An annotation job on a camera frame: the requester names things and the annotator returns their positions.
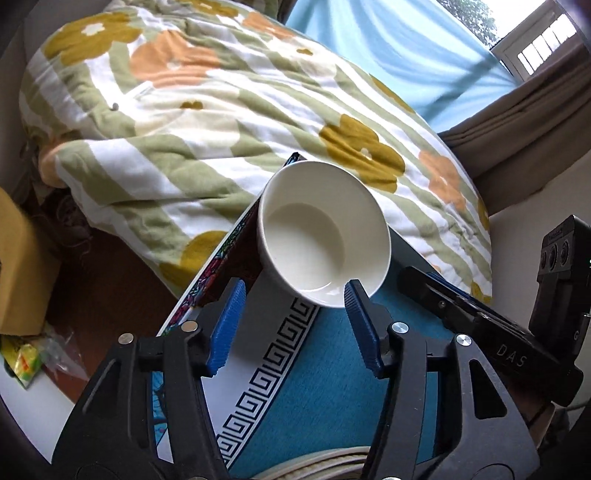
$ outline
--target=tree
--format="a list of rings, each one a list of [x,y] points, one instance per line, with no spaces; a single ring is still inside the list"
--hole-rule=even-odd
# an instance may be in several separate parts
[[[445,9],[462,22],[487,47],[498,40],[495,19],[483,0],[437,0]]]

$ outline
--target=metal pin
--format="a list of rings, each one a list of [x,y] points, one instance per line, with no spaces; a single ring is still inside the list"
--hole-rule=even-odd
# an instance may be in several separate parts
[[[462,346],[469,346],[472,344],[472,339],[468,337],[468,335],[464,335],[461,333],[456,337],[456,342],[458,342]]]
[[[396,322],[392,324],[392,330],[396,333],[406,333],[408,332],[408,325],[403,322]]]
[[[134,336],[131,333],[124,333],[123,335],[119,336],[119,343],[121,345],[127,345],[134,341]]]
[[[198,327],[199,325],[194,320],[187,320],[185,323],[181,325],[181,330],[183,332],[189,333],[194,332],[195,330],[197,330]]]

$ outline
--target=white cup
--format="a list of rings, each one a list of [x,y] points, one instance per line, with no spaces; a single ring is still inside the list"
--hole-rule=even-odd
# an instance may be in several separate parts
[[[368,295],[390,265],[388,224],[368,189],[346,170],[299,161],[277,172],[259,203],[258,248],[284,288],[324,307],[343,307],[345,284]]]

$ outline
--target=light blue sheer curtain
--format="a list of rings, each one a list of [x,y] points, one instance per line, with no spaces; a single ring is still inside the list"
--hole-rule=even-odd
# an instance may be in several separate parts
[[[287,25],[384,82],[436,132],[519,84],[435,0],[297,0]]]

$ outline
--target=black and white geometric border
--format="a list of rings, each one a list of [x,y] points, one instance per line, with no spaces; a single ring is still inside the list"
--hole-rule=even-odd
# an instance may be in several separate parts
[[[294,299],[290,312],[277,330],[261,364],[252,376],[249,387],[236,403],[235,410],[223,424],[217,435],[224,463],[229,468],[256,430],[273,398],[289,373],[318,307]]]

